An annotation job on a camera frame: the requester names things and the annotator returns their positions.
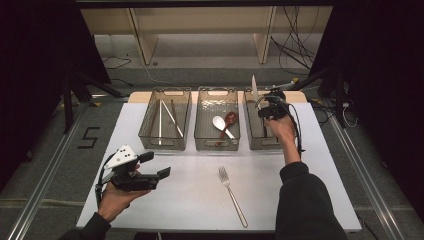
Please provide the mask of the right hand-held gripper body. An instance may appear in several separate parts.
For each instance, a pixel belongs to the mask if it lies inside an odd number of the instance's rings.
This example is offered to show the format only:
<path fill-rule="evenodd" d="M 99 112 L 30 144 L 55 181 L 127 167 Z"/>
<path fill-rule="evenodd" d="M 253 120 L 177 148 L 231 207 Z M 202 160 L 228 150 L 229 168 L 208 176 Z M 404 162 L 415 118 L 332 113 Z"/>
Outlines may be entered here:
<path fill-rule="evenodd" d="M 281 86 L 272 87 L 268 93 L 258 99 L 258 117 L 263 119 L 281 119 L 291 117 L 289 103 Z"/>

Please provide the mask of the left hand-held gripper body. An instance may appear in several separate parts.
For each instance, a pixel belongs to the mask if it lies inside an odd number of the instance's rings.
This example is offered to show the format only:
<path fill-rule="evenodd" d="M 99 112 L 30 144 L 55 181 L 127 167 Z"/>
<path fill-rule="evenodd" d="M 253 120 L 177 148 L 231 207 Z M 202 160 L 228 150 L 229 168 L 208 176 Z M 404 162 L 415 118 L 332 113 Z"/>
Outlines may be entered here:
<path fill-rule="evenodd" d="M 104 178 L 104 182 L 111 182 L 116 189 L 122 191 L 142 191 L 156 188 L 160 179 L 156 174 L 140 174 L 136 170 L 139 163 L 132 148 L 124 144 L 110 156 L 105 164 L 105 170 L 111 172 Z"/>

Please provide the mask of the smoky clear plastic bin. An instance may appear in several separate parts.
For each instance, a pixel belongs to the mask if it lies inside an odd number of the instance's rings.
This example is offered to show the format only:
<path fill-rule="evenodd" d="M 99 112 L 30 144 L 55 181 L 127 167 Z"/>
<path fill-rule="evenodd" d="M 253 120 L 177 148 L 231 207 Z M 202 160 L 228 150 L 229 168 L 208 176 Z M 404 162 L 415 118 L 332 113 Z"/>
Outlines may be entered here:
<path fill-rule="evenodd" d="M 159 100 L 162 99 L 169 110 L 171 99 L 174 100 L 178 126 L 183 132 L 183 137 L 171 121 L 165 108 L 162 106 L 162 146 L 158 145 Z M 187 133 L 192 109 L 192 96 L 189 87 L 156 87 L 151 94 L 143 122 L 138 136 L 145 149 L 163 151 L 184 151 L 187 142 Z"/>
<path fill-rule="evenodd" d="M 265 91 L 259 93 L 259 98 L 268 93 Z M 251 150 L 272 150 L 279 149 L 280 144 L 272 131 L 264 125 L 263 118 L 258 117 L 258 109 L 255 108 L 252 89 L 247 88 L 244 91 L 243 107 L 245 112 L 246 126 L 248 132 L 248 141 Z"/>
<path fill-rule="evenodd" d="M 235 136 L 220 137 L 213 118 L 225 118 L 229 112 L 237 114 L 237 121 L 228 127 Z M 198 151 L 237 151 L 240 140 L 238 93 L 234 87 L 200 87 L 198 90 L 194 138 Z"/>

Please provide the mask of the steel table knife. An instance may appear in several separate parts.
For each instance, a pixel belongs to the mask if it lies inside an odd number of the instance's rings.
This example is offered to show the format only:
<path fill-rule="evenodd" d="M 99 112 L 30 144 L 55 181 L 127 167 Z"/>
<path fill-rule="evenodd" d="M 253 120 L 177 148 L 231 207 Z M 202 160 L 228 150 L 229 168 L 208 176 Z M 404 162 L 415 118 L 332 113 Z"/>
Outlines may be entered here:
<path fill-rule="evenodd" d="M 255 108 L 260 110 L 259 93 L 258 93 L 258 89 L 256 85 L 255 75 L 252 75 L 251 87 L 252 87 L 253 100 L 255 102 Z"/>

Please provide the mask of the brown wooden chopstick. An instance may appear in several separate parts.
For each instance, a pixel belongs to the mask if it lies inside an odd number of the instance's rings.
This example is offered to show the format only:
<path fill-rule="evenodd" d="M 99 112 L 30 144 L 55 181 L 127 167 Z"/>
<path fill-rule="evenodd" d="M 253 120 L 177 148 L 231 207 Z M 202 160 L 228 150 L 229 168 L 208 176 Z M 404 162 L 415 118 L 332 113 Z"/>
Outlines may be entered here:
<path fill-rule="evenodd" d="M 178 121 L 177 121 L 175 103 L 174 103 L 174 100 L 173 99 L 171 99 L 171 109 L 172 109 L 172 116 L 174 117 L 174 120 L 175 120 L 174 121 L 174 125 L 175 125 L 176 129 L 178 130 L 179 129 L 179 126 L 178 126 Z"/>

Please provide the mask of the white ceramic spoon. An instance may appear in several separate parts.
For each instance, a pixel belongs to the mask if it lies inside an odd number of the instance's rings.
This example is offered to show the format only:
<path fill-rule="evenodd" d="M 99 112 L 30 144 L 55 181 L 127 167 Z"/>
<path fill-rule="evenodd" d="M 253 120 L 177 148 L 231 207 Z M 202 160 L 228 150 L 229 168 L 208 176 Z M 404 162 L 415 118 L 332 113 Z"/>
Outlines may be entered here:
<path fill-rule="evenodd" d="M 230 126 L 229 123 L 227 123 L 222 117 L 215 116 L 212 120 L 213 125 L 221 131 L 223 135 L 227 135 L 230 139 L 234 139 L 235 136 L 228 130 L 228 127 Z"/>

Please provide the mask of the person's right hand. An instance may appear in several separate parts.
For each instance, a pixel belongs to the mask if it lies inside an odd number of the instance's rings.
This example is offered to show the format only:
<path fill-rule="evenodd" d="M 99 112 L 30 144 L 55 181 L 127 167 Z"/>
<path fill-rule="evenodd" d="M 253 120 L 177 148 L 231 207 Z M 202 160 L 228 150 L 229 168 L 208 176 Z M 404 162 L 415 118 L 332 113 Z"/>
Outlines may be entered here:
<path fill-rule="evenodd" d="M 289 116 L 280 119 L 266 119 L 265 125 L 269 127 L 273 135 L 278 139 L 283 148 L 296 147 L 295 127 Z"/>

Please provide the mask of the person's left hand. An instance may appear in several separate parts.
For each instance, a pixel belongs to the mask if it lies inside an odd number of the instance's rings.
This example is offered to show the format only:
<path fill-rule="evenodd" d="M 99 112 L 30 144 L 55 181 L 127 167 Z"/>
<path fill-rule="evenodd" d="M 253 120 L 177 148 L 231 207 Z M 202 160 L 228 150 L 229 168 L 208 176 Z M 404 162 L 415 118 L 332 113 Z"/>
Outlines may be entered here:
<path fill-rule="evenodd" d="M 112 183 L 108 183 L 98 207 L 98 214 L 107 222 L 112 222 L 132 201 L 148 193 L 149 190 L 122 191 L 116 189 Z"/>

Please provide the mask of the steel fork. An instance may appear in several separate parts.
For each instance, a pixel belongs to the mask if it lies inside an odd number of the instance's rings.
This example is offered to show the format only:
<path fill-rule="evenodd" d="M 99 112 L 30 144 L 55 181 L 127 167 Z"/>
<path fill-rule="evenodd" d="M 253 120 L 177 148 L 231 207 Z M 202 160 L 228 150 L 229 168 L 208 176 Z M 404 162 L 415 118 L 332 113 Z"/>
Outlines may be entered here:
<path fill-rule="evenodd" d="M 219 167 L 219 168 L 218 168 L 218 171 L 219 171 L 220 181 L 221 181 L 221 183 L 222 183 L 222 184 L 226 187 L 226 189 L 227 189 L 227 191 L 228 191 L 228 193 L 229 193 L 229 195 L 230 195 L 230 197 L 231 197 L 231 200 L 232 200 L 232 202 L 233 202 L 233 205 L 234 205 L 234 207 L 235 207 L 235 210 L 236 210 L 236 212 L 237 212 L 237 214 L 238 214 L 238 217 L 239 217 L 239 219 L 240 219 L 240 221 L 241 221 L 242 226 L 243 226 L 244 228 L 247 228 L 247 227 L 248 227 L 247 219 L 246 219 L 246 217 L 244 216 L 244 213 L 243 213 L 243 211 L 242 211 L 242 209 L 241 209 L 240 205 L 238 204 L 238 201 L 237 201 L 237 199 L 236 199 L 236 197 L 235 197 L 234 193 L 233 193 L 233 192 L 232 192 L 232 190 L 231 190 L 231 187 L 230 187 L 230 179 L 229 179 L 229 177 L 228 177 L 228 174 L 227 174 L 227 172 L 226 172 L 225 167 L 224 167 L 224 166 Z"/>

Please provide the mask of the black tripod stand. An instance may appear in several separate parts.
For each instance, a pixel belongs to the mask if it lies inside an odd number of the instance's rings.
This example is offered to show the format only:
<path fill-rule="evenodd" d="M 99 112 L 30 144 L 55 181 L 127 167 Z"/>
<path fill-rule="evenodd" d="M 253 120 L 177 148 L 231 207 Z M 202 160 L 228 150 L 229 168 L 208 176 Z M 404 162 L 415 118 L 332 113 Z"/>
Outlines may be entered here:
<path fill-rule="evenodd" d="M 80 102 L 89 102 L 92 99 L 92 94 L 87 88 L 88 85 L 94 85 L 96 88 L 117 98 L 125 97 L 125 94 L 107 86 L 87 74 L 79 71 L 71 71 L 70 73 L 67 73 L 62 81 L 62 96 L 65 108 L 65 134 L 71 130 L 74 123 L 71 94 L 74 94 Z"/>
<path fill-rule="evenodd" d="M 335 117 L 342 128 L 345 127 L 343 118 L 343 103 L 345 100 L 344 76 L 336 67 L 327 67 L 310 75 L 300 83 L 289 87 L 289 91 L 299 91 L 307 85 L 321 79 L 322 82 L 318 88 L 318 95 L 323 98 L 335 98 Z"/>

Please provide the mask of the white table cover sheet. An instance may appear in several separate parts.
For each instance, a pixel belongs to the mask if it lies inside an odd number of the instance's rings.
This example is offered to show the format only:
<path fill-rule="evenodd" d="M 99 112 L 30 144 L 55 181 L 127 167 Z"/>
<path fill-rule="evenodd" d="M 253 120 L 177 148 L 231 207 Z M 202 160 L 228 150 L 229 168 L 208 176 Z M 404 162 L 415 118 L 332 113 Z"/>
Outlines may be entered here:
<path fill-rule="evenodd" d="M 108 184 L 101 200 L 90 196 L 78 224 L 96 214 L 119 229 L 139 232 L 266 232 L 345 238 L 360 224 L 307 103 L 288 117 L 267 121 L 276 152 L 253 152 L 247 142 L 231 153 L 158 154 L 147 170 L 169 169 L 152 191 L 120 191 Z"/>

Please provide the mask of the light wooden shelf unit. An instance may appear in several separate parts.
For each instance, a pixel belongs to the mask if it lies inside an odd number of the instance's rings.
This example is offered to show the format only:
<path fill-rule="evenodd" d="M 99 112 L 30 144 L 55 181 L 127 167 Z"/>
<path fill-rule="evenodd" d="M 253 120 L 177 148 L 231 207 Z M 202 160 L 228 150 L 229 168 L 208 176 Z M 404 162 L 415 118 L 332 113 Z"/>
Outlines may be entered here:
<path fill-rule="evenodd" d="M 300 33 L 322 33 L 331 6 L 299 6 L 296 16 L 285 17 L 291 7 L 180 7 L 115 8 L 81 11 L 93 35 L 131 35 L 142 62 L 151 62 L 161 34 L 238 34 L 253 37 L 258 61 L 267 60 L 270 37 L 287 33 L 291 25 Z"/>

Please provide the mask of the dark curtain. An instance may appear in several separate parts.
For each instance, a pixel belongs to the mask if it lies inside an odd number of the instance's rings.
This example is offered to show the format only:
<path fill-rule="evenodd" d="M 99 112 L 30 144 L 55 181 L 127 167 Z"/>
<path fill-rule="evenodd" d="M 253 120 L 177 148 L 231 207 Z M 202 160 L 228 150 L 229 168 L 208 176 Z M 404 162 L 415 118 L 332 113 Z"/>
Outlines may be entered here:
<path fill-rule="evenodd" d="M 424 222 L 424 0 L 326 0 L 312 73 L 335 66 L 356 114 Z"/>
<path fill-rule="evenodd" d="M 76 0 L 0 0 L 0 192 L 58 105 L 66 63 L 110 82 Z"/>

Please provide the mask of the aluminium floor rail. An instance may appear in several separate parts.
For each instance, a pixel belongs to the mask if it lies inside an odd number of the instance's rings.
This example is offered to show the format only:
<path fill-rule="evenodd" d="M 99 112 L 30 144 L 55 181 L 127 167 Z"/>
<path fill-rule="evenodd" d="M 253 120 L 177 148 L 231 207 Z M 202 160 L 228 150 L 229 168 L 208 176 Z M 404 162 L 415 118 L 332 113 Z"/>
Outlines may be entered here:
<path fill-rule="evenodd" d="M 366 169 L 347 131 L 339 125 L 335 117 L 331 117 L 330 122 L 389 240 L 405 240 L 394 214 Z"/>
<path fill-rule="evenodd" d="M 57 174 L 57 171 L 63 162 L 66 152 L 75 136 L 77 128 L 80 125 L 81 119 L 90 107 L 89 103 L 81 103 L 76 109 L 74 123 L 70 129 L 61 135 L 58 145 L 55 147 L 54 153 L 51 156 L 47 166 L 44 168 L 37 185 L 34 187 L 31 195 L 24 201 L 22 211 L 19 213 L 16 221 L 12 225 L 10 232 L 7 235 L 7 240 L 23 240 L 33 219 L 41 206 L 47 191 Z"/>

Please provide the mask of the black frame bar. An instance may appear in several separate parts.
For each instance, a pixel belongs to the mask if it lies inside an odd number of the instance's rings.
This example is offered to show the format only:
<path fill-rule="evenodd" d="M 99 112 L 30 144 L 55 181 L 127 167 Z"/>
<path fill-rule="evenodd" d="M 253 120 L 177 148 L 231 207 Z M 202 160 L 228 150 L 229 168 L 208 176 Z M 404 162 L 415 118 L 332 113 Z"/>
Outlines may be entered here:
<path fill-rule="evenodd" d="M 338 0 L 75 0 L 88 8 L 334 6 Z"/>

